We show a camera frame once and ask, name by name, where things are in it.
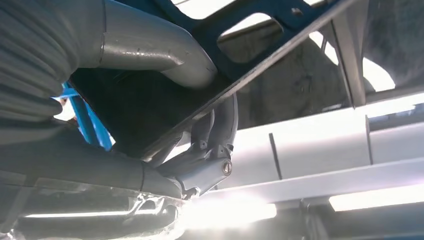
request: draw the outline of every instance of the bright light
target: bright light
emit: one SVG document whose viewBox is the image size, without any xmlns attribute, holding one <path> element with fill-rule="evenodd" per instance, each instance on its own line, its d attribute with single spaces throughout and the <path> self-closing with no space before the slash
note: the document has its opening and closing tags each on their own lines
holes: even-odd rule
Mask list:
<svg viewBox="0 0 424 240">
<path fill-rule="evenodd" d="M 191 144 L 190 143 L 186 143 L 180 146 L 176 146 L 172 149 L 172 151 L 169 153 L 169 155 L 166 157 L 165 161 L 168 161 L 170 159 L 172 159 L 173 157 L 184 153 L 185 151 L 187 151 L 190 148 Z"/>
<path fill-rule="evenodd" d="M 324 54 L 330 59 L 330 61 L 332 61 L 333 64 L 339 65 L 336 49 L 329 42 L 325 44 Z"/>
<path fill-rule="evenodd" d="M 264 14 L 264 13 L 254 13 L 254 14 L 246 17 L 245 19 L 241 20 L 239 23 L 234 25 L 232 28 L 225 31 L 223 34 L 221 34 L 221 36 L 240 31 L 242 29 L 248 28 L 248 27 L 256 25 L 258 23 L 268 21 L 270 19 L 271 19 L 271 17 Z"/>
<path fill-rule="evenodd" d="M 74 108 L 72 108 L 71 101 L 68 99 L 65 102 L 65 105 L 62 108 L 62 112 L 53 116 L 55 119 L 59 119 L 62 121 L 68 121 L 75 117 Z"/>
<path fill-rule="evenodd" d="M 366 106 L 359 107 L 357 110 L 364 111 L 368 118 L 375 118 L 388 114 L 411 111 L 415 109 L 416 104 L 422 103 L 424 103 L 424 93 L 419 93 L 382 102 L 371 103 Z"/>
<path fill-rule="evenodd" d="M 158 200 L 155 209 L 140 209 L 143 201 L 136 201 L 134 206 L 128 211 L 95 211 L 95 212 L 70 212 L 70 213 L 37 213 L 26 215 L 25 218 L 45 219 L 45 218 L 87 218 L 87 217 L 110 217 L 125 215 L 157 215 L 164 205 L 164 199 Z"/>
<path fill-rule="evenodd" d="M 395 88 L 395 82 L 389 73 L 375 62 L 362 59 L 363 76 L 368 80 L 376 92 L 386 91 Z"/>
<path fill-rule="evenodd" d="M 318 31 L 311 32 L 309 38 L 319 47 L 321 47 L 324 41 L 323 35 Z M 336 49 L 329 42 L 325 44 L 324 53 L 335 65 L 339 65 Z M 390 77 L 389 73 L 381 66 L 365 57 L 362 59 L 362 70 L 363 76 L 368 80 L 376 92 L 395 88 L 395 82 Z"/>
<path fill-rule="evenodd" d="M 424 184 L 337 195 L 329 202 L 336 212 L 420 203 L 424 202 Z"/>
<path fill-rule="evenodd" d="M 277 215 L 275 204 L 243 202 L 198 202 L 189 206 L 182 216 L 187 229 L 234 228 Z"/>
</svg>

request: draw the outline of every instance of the metal panel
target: metal panel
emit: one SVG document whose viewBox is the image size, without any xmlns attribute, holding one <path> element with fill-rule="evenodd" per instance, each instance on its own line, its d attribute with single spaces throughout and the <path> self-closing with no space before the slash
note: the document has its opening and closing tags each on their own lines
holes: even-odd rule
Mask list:
<svg viewBox="0 0 424 240">
<path fill-rule="evenodd" d="M 424 156 L 424 122 L 372 131 L 369 138 L 375 164 Z"/>
<path fill-rule="evenodd" d="M 283 179 L 369 165 L 366 117 L 352 108 L 275 124 Z"/>
<path fill-rule="evenodd" d="M 232 155 L 232 173 L 219 189 L 279 180 L 268 126 L 237 132 Z"/>
<path fill-rule="evenodd" d="M 211 191 L 196 201 L 254 198 L 277 203 L 424 183 L 424 157 Z"/>
</svg>

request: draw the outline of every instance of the blue metal bracket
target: blue metal bracket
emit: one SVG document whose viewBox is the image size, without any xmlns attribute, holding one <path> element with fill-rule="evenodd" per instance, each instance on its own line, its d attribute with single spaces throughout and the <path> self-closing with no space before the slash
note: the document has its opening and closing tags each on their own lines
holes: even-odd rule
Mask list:
<svg viewBox="0 0 424 240">
<path fill-rule="evenodd" d="M 109 151 L 112 148 L 112 142 L 108 130 L 75 89 L 71 88 L 68 83 L 65 83 L 63 87 L 63 94 L 59 98 L 69 98 L 84 139 L 89 144 L 102 146 Z"/>
</svg>

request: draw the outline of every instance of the fluorescent light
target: fluorescent light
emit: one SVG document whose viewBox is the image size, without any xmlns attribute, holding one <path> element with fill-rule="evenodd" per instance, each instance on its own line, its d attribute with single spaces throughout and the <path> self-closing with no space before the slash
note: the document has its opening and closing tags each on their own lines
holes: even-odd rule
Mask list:
<svg viewBox="0 0 424 240">
<path fill-rule="evenodd" d="M 275 204 L 200 201 L 184 211 L 182 222 L 187 229 L 222 229 L 242 227 L 276 215 Z"/>
<path fill-rule="evenodd" d="M 70 213 L 37 213 L 26 215 L 25 218 L 45 219 L 45 218 L 87 218 L 87 217 L 110 217 L 125 215 L 157 215 L 164 205 L 164 199 L 157 200 L 157 206 L 154 209 L 140 209 L 143 201 L 136 201 L 134 206 L 128 211 L 96 211 L 96 212 L 70 212 Z"/>
<path fill-rule="evenodd" d="M 424 184 L 332 196 L 336 212 L 424 202 Z"/>
</svg>

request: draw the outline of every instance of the ceiling light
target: ceiling light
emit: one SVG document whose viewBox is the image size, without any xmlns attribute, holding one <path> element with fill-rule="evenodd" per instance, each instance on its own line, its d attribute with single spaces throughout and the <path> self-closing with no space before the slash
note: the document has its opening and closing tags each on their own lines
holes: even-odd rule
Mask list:
<svg viewBox="0 0 424 240">
<path fill-rule="evenodd" d="M 424 184 L 332 196 L 336 212 L 424 202 Z"/>
<path fill-rule="evenodd" d="M 187 229 L 222 229 L 242 227 L 277 215 L 275 204 L 198 202 L 184 211 L 183 224 Z"/>
</svg>

